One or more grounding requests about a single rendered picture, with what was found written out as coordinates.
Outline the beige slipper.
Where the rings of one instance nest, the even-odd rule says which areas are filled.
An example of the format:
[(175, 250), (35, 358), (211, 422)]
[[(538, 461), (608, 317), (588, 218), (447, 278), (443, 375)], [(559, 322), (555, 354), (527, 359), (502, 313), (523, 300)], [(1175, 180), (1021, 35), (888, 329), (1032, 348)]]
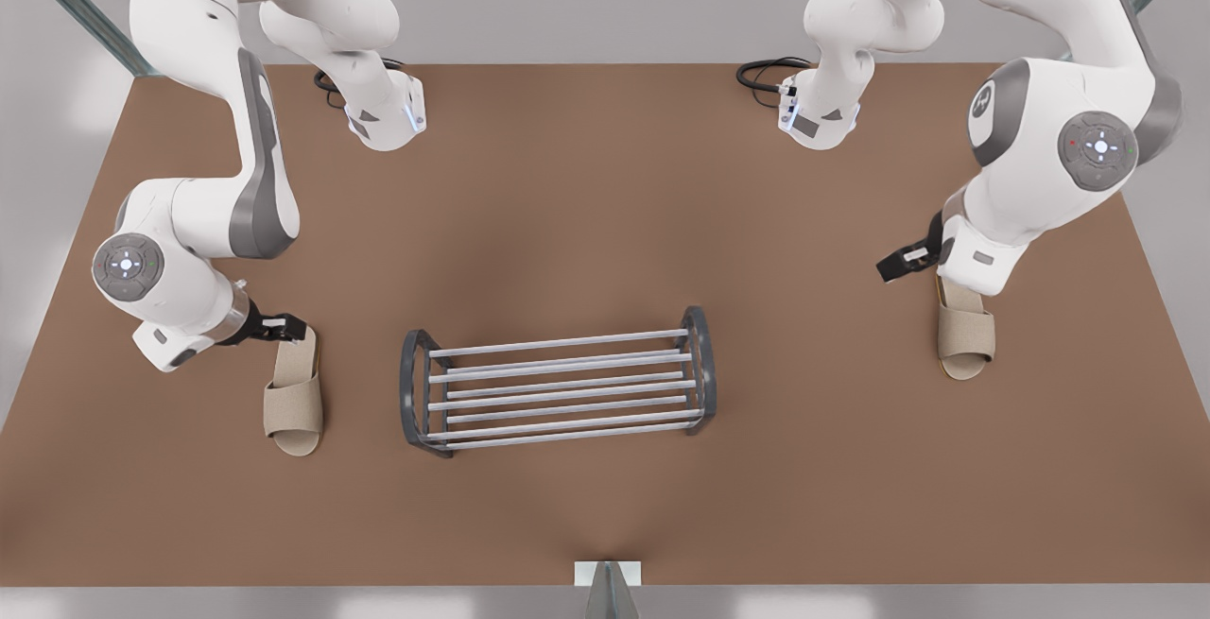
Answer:
[(995, 355), (993, 314), (984, 310), (980, 293), (937, 278), (939, 296), (937, 353), (943, 374), (969, 381), (981, 374)]
[(263, 398), (264, 434), (290, 456), (309, 456), (324, 428), (319, 389), (319, 336), (311, 326), (299, 342), (281, 342)]

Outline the grey metal shoe rack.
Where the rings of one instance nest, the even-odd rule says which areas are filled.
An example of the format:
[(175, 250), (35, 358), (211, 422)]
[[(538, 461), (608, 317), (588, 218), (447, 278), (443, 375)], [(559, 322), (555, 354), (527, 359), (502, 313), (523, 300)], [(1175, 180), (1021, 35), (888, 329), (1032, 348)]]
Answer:
[(411, 447), (461, 450), (657, 430), (696, 435), (718, 412), (704, 310), (675, 329), (443, 348), (421, 329), (399, 361), (399, 418)]

